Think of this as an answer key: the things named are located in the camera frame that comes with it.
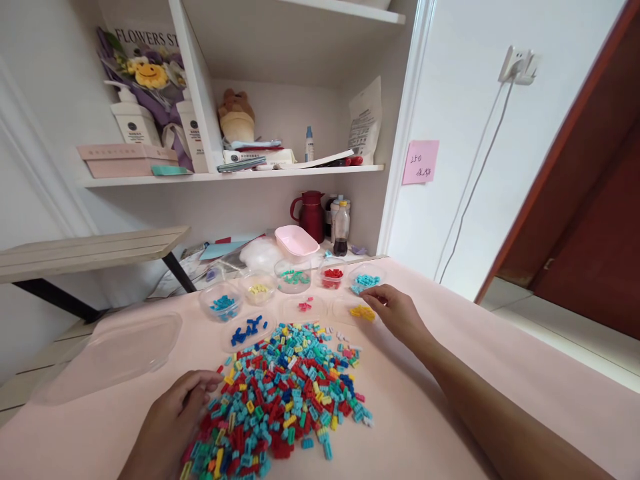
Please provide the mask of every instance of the flower bouquet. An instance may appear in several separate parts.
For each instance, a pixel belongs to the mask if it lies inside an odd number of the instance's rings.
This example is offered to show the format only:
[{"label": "flower bouquet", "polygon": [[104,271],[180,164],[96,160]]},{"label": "flower bouquet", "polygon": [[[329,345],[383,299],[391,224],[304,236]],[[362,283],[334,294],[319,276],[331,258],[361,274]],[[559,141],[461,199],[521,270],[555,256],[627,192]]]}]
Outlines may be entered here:
[{"label": "flower bouquet", "polygon": [[148,109],[162,129],[165,148],[175,150],[178,164],[193,171],[187,152],[184,130],[176,103],[184,100],[182,90],[187,81],[179,51],[158,50],[138,43],[134,56],[128,57],[116,36],[98,27],[98,55],[109,80],[128,85],[138,103]]}]

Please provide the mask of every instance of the plush toy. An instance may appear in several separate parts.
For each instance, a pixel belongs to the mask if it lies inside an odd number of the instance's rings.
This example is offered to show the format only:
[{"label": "plush toy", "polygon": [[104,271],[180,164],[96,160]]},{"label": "plush toy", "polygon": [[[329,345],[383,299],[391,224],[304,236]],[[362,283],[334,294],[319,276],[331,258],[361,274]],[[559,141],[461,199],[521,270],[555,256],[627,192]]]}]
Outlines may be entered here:
[{"label": "plush toy", "polygon": [[155,65],[149,62],[147,57],[135,57],[127,62],[127,71],[135,74],[135,80],[139,85],[149,89],[164,88],[169,77],[162,65]]},{"label": "plush toy", "polygon": [[255,115],[249,104],[247,92],[234,93],[233,89],[225,90],[225,99],[220,108],[218,108],[218,116],[222,119],[222,117],[232,111],[244,112],[255,121]]},{"label": "plush toy", "polygon": [[227,89],[224,102],[218,108],[218,116],[222,132],[229,143],[252,142],[255,139],[255,115],[246,92],[234,93],[233,89]]}]

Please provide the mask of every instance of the white lotion bottle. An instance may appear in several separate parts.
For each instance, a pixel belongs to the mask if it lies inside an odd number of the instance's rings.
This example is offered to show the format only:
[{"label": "white lotion bottle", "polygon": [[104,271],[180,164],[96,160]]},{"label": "white lotion bottle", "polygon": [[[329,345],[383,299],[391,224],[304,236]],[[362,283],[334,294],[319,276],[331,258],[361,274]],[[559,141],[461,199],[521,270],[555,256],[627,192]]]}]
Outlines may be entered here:
[{"label": "white lotion bottle", "polygon": [[154,147],[162,147],[158,130],[155,128],[153,115],[138,103],[135,95],[124,83],[105,80],[107,85],[119,87],[120,103],[114,103],[111,111],[118,122],[125,143],[144,143]]},{"label": "white lotion bottle", "polygon": [[305,162],[313,161],[313,134],[311,126],[307,127],[307,138],[305,140]]},{"label": "white lotion bottle", "polygon": [[193,164],[193,172],[208,173],[209,168],[207,166],[205,150],[202,146],[202,139],[200,138],[200,127],[198,126],[198,120],[195,118],[195,110],[193,109],[189,88],[187,87],[182,90],[182,94],[185,99],[182,102],[176,103],[175,107],[178,110],[178,114],[180,114],[182,128],[187,136],[187,144],[184,145],[184,147]]}]

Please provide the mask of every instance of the white cable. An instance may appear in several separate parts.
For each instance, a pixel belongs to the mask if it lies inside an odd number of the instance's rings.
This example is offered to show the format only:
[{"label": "white cable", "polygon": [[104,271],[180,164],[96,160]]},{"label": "white cable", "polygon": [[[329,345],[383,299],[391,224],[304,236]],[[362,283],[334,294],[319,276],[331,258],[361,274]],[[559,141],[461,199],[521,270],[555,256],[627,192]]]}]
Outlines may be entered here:
[{"label": "white cable", "polygon": [[462,212],[462,216],[460,217],[460,225],[458,226],[458,232],[455,236],[455,241],[453,242],[453,248],[451,250],[451,254],[447,263],[445,264],[445,268],[442,270],[442,275],[440,275],[440,281],[438,283],[442,284],[442,279],[445,277],[445,273],[447,272],[447,267],[453,258],[453,254],[455,253],[455,248],[458,245],[458,240],[460,240],[460,232],[462,232],[462,224],[465,221],[465,214],[471,204],[471,199],[473,198],[473,194],[475,192],[475,188],[478,186],[478,182],[480,181],[480,177],[482,176],[482,172],[485,169],[485,165],[487,164],[487,160],[489,158],[489,154],[491,153],[491,149],[493,148],[493,144],[495,143],[495,139],[498,136],[498,132],[500,131],[500,126],[502,126],[502,120],[505,119],[505,113],[507,112],[507,106],[509,104],[509,97],[511,96],[511,90],[513,89],[513,84],[515,82],[516,73],[511,76],[511,84],[509,85],[509,91],[507,92],[507,98],[505,99],[504,107],[502,108],[502,114],[500,115],[500,121],[498,122],[498,126],[495,129],[495,133],[493,134],[493,138],[491,139],[491,143],[489,144],[489,149],[487,150],[487,154],[485,155],[485,159],[482,160],[482,166],[480,167],[480,172],[473,183],[473,188],[471,189],[471,194],[469,195],[469,199],[467,200],[467,204],[465,205],[465,209]]},{"label": "white cable", "polygon": [[442,265],[442,257],[445,256],[445,252],[447,250],[447,245],[449,244],[449,239],[451,238],[451,232],[453,231],[453,226],[455,225],[455,221],[458,218],[458,213],[460,213],[460,208],[462,208],[462,202],[465,199],[465,192],[469,187],[469,182],[471,181],[471,174],[475,168],[475,164],[478,161],[478,156],[480,155],[480,149],[482,148],[482,144],[485,141],[485,135],[487,134],[487,129],[489,128],[489,124],[491,123],[491,119],[493,118],[493,111],[495,110],[495,106],[498,104],[498,100],[500,99],[500,94],[502,93],[502,88],[505,86],[504,83],[500,84],[500,88],[498,88],[498,94],[495,96],[493,100],[493,105],[491,106],[491,111],[489,112],[489,116],[487,117],[487,122],[485,123],[485,127],[482,129],[482,134],[480,135],[480,142],[478,142],[478,148],[475,150],[475,155],[473,156],[473,162],[471,162],[471,168],[469,168],[469,174],[467,176],[467,181],[465,183],[465,187],[462,189],[462,195],[460,196],[460,201],[458,202],[458,207],[455,210],[455,215],[453,216],[453,220],[451,222],[451,226],[449,226],[449,231],[447,232],[447,238],[445,240],[445,244],[442,247],[440,252],[440,257],[438,258],[438,264],[435,268],[435,275],[437,276],[440,271],[440,265]]}]

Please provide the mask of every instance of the purple wrapping paper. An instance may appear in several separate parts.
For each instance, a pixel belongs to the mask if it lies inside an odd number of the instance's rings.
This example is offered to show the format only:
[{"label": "purple wrapping paper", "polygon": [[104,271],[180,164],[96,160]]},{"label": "purple wrapping paper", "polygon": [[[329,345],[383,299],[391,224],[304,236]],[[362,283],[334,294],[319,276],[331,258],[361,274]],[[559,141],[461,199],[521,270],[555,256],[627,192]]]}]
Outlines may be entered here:
[{"label": "purple wrapping paper", "polygon": [[[107,38],[105,37],[104,31],[98,27],[97,28],[98,39],[100,40],[101,50],[98,52],[100,58],[102,59],[112,59],[113,58],[113,48],[109,44]],[[153,118],[156,124],[160,125],[160,132],[170,123],[176,123],[178,125],[182,125],[182,121],[180,120],[180,115],[178,114],[178,110],[175,104],[172,106],[170,112],[166,112],[164,107],[160,105],[150,94],[146,91],[142,90],[142,88],[138,87],[135,82],[132,82],[128,79],[120,78],[115,72],[110,70],[107,67],[105,68],[105,72],[109,80],[118,81],[128,85],[131,88],[131,91],[135,95],[135,98],[138,100],[138,103],[142,105],[144,108],[149,110],[153,115]],[[182,92],[180,92],[177,96],[177,101],[184,100],[184,96]],[[180,138],[178,135],[174,135],[173,150],[175,150],[178,156],[178,165],[184,167],[190,171],[193,171],[193,162],[189,158],[182,142],[180,142]]]}]

